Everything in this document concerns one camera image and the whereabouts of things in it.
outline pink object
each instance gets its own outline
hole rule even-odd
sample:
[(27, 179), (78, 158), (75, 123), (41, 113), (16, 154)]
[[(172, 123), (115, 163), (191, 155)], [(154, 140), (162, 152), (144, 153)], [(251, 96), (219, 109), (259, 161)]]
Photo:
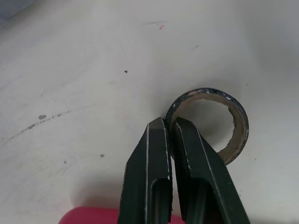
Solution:
[[(66, 213), (59, 224), (116, 224), (118, 209), (75, 208)], [(185, 224), (180, 217), (172, 216), (171, 224)]]

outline scratch mark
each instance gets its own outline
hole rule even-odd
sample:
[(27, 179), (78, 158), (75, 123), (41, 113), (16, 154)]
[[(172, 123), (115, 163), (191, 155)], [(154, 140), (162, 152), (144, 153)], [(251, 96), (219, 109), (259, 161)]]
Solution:
[(0, 87), (0, 92), (5, 90), (6, 87), (8, 87), (9, 85), (13, 84), (15, 81), (17, 81), (18, 79), (22, 78), (23, 76), (27, 75), (27, 73), (24, 73), (16, 78), (14, 78), (13, 80), (7, 82), (6, 84), (4, 84), (4, 86)]
[(148, 25), (153, 25), (153, 24), (157, 24), (157, 25), (159, 25), (159, 24), (161, 24), (161, 23), (166, 23), (166, 22), (168, 22), (168, 21), (144, 22), (144, 23), (142, 23), (141, 25), (142, 25), (142, 26), (148, 26)]
[(15, 134), (15, 135), (11, 136), (10, 138), (8, 138), (8, 139), (3, 143), (3, 145), (2, 145), (1, 147), (5, 146), (5, 145), (6, 145), (8, 142), (10, 142), (12, 139), (14, 139), (14, 138), (20, 136), (22, 133), (24, 133), (24, 132), (26, 132), (26, 131), (28, 131), (28, 130), (31, 130), (32, 128), (34, 128), (34, 127), (36, 127), (36, 126), (38, 126), (38, 125), (40, 125), (40, 124), (42, 124), (42, 123), (45, 123), (46, 121), (48, 122), (48, 121), (51, 120), (51, 119), (59, 118), (60, 116), (66, 115), (66, 114), (71, 113), (71, 112), (72, 112), (72, 111), (66, 111), (66, 112), (63, 112), (63, 113), (59, 113), (59, 114), (53, 115), (51, 118), (48, 118), (48, 119), (46, 119), (46, 120), (37, 122), (37, 123), (35, 123), (35, 124), (32, 124), (32, 125), (28, 126), (27, 128), (23, 129), (22, 131), (20, 131), (19, 133), (17, 133), (17, 134)]

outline white table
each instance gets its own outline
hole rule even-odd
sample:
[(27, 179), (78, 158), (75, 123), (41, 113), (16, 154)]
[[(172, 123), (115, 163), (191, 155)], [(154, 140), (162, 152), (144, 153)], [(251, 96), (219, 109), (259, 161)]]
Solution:
[[(0, 223), (117, 207), (146, 124), (199, 87), (231, 94), (248, 114), (248, 143), (228, 169), (252, 223), (299, 222), (298, 9), (290, 0), (51, 0), (25, 10), (0, 31)], [(225, 145), (228, 111), (192, 108), (185, 115), (211, 145)]]

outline dark speck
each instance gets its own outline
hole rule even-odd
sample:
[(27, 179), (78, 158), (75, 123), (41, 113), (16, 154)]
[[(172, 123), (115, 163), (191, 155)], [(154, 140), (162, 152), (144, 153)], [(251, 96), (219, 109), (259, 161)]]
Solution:
[(45, 119), (46, 117), (47, 117), (47, 115), (39, 115), (39, 116), (38, 116), (38, 118), (39, 118), (40, 120)]
[(35, 124), (29, 126), (28, 129), (31, 129), (31, 128), (33, 128), (34, 126), (35, 126)]

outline metal ring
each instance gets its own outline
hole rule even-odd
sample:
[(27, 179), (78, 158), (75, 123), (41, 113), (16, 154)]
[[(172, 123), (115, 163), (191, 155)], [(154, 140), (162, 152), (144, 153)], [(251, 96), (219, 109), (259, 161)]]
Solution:
[(213, 88), (200, 88), (184, 93), (170, 106), (164, 119), (167, 129), (171, 132), (178, 113), (187, 104), (200, 99), (206, 99), (221, 103), (228, 107), (234, 118), (234, 131), (228, 145), (218, 152), (225, 165), (230, 164), (243, 150), (249, 135), (249, 123), (247, 114), (242, 105), (229, 94)]

